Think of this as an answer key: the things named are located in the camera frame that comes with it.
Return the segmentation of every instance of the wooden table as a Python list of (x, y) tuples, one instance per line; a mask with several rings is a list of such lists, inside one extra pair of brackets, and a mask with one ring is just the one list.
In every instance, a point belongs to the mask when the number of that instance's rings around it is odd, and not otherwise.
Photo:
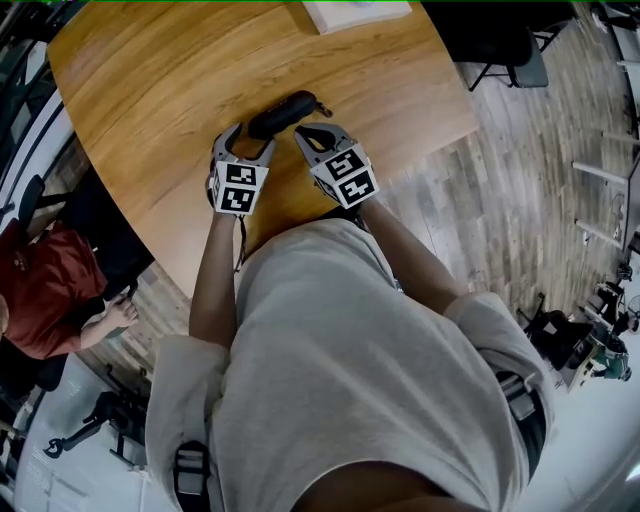
[[(96, 171), (188, 296), (211, 218), (211, 147), (230, 124), (310, 90), (333, 110), (331, 122), (364, 145), (383, 187), (477, 127), (420, 4), (401, 19), (320, 36), (300, 3), (93, 3), (48, 53)], [(250, 249), (334, 207), (312, 186), (292, 129), (276, 139), (248, 219)]]

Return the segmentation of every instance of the shoulder strap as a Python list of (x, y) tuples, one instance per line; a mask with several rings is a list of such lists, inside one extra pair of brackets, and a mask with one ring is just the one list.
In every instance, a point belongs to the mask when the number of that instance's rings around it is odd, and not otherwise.
[(500, 382), (502, 392), (509, 403), (511, 415), (524, 441), (529, 459), (529, 480), (531, 480), (540, 462), (547, 437), (547, 420), (542, 401), (538, 392), (527, 389), (524, 380), (517, 374), (502, 371), (496, 373), (496, 378)]
[(178, 448), (173, 469), (173, 487), (182, 512), (210, 512), (207, 479), (209, 452), (198, 441), (189, 441)]

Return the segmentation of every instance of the gray t-shirt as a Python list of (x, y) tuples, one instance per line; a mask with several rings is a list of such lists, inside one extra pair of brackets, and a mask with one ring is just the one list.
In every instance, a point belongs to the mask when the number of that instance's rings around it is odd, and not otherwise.
[(208, 444), (211, 510), (285, 512), (331, 470), (412, 469), (449, 494), (509, 510), (529, 480), (495, 378), (528, 377), (553, 419), (553, 384), (501, 300), (472, 294), (438, 315), (398, 292), (374, 239), (343, 220), (287, 231), (243, 267), (231, 354), (161, 344), (147, 420), (153, 476), (170, 499), (175, 453)]

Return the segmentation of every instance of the wooden floor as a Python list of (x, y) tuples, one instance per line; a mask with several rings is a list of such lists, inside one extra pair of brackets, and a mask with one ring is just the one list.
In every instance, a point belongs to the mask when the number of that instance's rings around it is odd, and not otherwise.
[[(583, 233), (579, 217), (613, 233), (620, 196), (603, 180), (571, 168), (572, 160), (603, 165), (624, 175), (631, 149), (602, 145), (598, 130), (625, 134), (631, 120), (628, 88), (609, 36), (598, 32), (586, 7), (544, 52), (549, 87), (509, 89), (484, 79), (472, 95), (480, 129), (417, 162), (380, 197), (471, 290), (500, 294), (512, 311), (533, 309), (536, 295), (548, 307), (570, 312), (598, 279), (613, 275), (619, 251)], [(481, 66), (463, 65), (471, 83)], [(61, 158), (52, 186), (88, 166), (79, 143)], [(155, 344), (185, 332), (188, 300), (157, 265), (142, 276), (135, 302), (141, 322), (83, 358), (120, 375), (152, 372)]]

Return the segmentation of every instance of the white box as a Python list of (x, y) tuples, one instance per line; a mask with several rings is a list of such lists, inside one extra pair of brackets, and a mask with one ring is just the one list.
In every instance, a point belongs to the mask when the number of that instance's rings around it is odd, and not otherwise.
[(401, 18), (411, 12), (409, 2), (302, 2), (320, 34), (374, 21)]

